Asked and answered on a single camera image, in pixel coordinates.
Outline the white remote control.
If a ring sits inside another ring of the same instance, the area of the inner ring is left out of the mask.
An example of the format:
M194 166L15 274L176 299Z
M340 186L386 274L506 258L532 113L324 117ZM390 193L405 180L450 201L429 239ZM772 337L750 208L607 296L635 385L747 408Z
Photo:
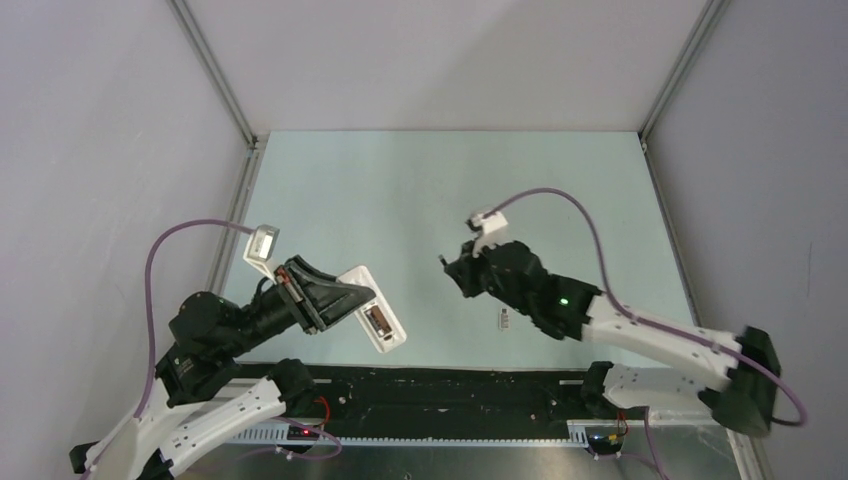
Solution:
M406 342L405 329L365 265L358 265L344 272L338 280L345 284L366 287L374 294L371 300L354 311L354 315L379 353L388 353Z

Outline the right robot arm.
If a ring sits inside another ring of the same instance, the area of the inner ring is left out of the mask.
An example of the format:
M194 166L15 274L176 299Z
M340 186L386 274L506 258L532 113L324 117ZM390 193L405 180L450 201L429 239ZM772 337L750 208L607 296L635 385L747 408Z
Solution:
M636 310L616 308L598 287L548 272L523 243L473 251L442 264L466 298L486 293L556 339L616 346L658 362L630 367L592 363L581 387L584 410L598 418L650 408L709 414L721 426L766 437L774 422L774 378L781 366L767 332L680 326Z

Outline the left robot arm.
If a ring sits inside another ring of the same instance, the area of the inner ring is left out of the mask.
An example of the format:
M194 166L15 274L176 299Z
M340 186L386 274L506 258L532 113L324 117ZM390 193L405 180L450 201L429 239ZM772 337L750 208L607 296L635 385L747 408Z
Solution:
M238 357L299 327L323 332L354 316L395 319L367 267L340 276L299 256L275 270L266 263L251 301L239 306L201 291L180 306L169 327L175 341L156 362L141 409L96 443L69 453L83 479L174 479L237 433L273 417L308 413L318 400L315 381L298 359L282 359L241 394L197 417L243 372Z

